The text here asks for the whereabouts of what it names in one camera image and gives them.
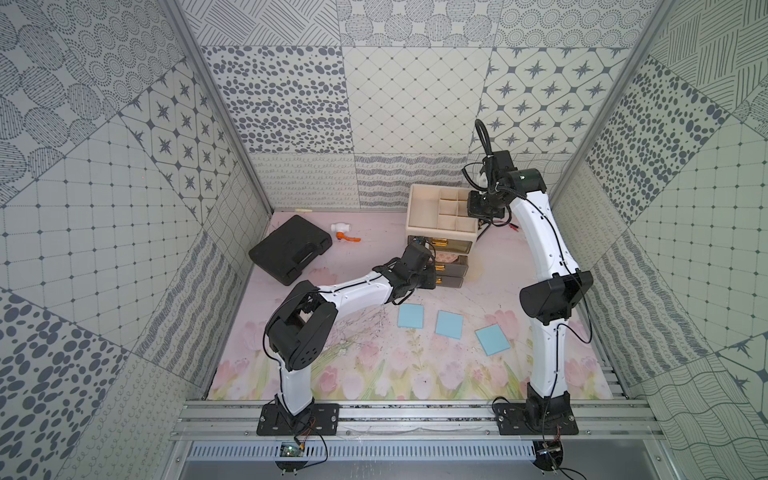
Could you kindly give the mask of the beige drawer organizer cabinet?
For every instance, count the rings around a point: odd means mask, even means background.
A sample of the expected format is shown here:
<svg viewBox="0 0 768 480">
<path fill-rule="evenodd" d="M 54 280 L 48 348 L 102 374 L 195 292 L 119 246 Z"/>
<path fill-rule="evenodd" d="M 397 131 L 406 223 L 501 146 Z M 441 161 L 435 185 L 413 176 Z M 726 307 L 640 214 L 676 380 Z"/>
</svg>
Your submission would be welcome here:
<svg viewBox="0 0 768 480">
<path fill-rule="evenodd" d="M 467 215 L 471 190 L 461 187 L 413 184 L 410 187 L 405 226 L 408 236 L 472 241 L 469 256 L 480 232 L 479 220 Z"/>
</svg>

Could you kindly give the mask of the pink sticky note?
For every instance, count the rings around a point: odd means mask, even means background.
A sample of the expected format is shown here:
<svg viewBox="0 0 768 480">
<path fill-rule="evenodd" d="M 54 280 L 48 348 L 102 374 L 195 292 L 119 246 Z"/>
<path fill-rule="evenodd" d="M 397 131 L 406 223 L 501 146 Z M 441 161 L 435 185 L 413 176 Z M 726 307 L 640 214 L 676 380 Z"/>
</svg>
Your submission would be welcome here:
<svg viewBox="0 0 768 480">
<path fill-rule="evenodd" d="M 435 262 L 440 264 L 457 264 L 461 262 L 461 255 L 450 252 L 438 252 Z"/>
</svg>

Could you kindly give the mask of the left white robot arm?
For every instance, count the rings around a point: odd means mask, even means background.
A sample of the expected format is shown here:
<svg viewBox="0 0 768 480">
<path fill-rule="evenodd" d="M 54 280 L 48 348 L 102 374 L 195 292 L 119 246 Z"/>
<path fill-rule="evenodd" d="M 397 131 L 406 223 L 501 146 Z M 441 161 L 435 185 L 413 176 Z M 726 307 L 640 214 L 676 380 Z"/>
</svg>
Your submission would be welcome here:
<svg viewBox="0 0 768 480">
<path fill-rule="evenodd" d="M 400 305 L 419 289 L 434 289 L 436 278 L 431 259 L 393 258 L 342 284 L 298 283 L 273 312 L 262 336 L 265 355 L 278 364 L 276 404 L 297 417 L 314 403 L 311 365 L 337 320 L 370 307 Z"/>
</svg>

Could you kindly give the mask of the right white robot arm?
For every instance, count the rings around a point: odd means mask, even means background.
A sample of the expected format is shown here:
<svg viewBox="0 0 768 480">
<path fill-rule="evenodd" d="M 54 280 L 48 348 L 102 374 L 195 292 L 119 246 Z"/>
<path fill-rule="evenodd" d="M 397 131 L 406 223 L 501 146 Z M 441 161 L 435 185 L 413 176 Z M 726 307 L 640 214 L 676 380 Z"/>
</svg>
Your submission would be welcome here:
<svg viewBox="0 0 768 480">
<path fill-rule="evenodd" d="M 536 268 L 536 282 L 519 292 L 531 320 L 533 370 L 527 385 L 526 420 L 534 427 L 571 415 L 565 380 L 565 334 L 574 307 L 593 284 L 589 271 L 574 260 L 553 219 L 546 185 L 536 169 L 501 171 L 485 166 L 483 184 L 462 175 L 471 186 L 471 217 L 495 226 L 496 219 L 515 219 L 522 228 Z"/>
</svg>

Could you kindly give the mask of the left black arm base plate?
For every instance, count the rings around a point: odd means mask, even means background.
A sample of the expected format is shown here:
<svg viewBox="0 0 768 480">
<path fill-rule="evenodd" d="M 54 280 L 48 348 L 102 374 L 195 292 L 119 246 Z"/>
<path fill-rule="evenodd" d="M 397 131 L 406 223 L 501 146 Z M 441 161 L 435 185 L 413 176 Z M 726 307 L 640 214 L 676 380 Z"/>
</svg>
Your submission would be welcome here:
<svg viewBox="0 0 768 480">
<path fill-rule="evenodd" d="M 258 436 L 291 436 L 319 433 L 334 436 L 337 432 L 340 405 L 311 403 L 297 414 L 292 414 L 280 402 L 264 405 L 259 416 Z"/>
</svg>

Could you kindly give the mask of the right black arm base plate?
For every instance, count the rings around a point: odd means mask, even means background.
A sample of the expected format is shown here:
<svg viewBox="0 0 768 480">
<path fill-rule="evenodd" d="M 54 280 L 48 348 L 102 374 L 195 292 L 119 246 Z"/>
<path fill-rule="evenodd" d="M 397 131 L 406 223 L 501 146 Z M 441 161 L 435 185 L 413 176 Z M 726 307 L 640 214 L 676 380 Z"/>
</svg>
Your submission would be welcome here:
<svg viewBox="0 0 768 480">
<path fill-rule="evenodd" d="M 548 411 L 544 406 L 528 403 L 497 402 L 492 405 L 500 435 L 572 436 L 579 433 L 571 410 L 565 413 Z"/>
</svg>

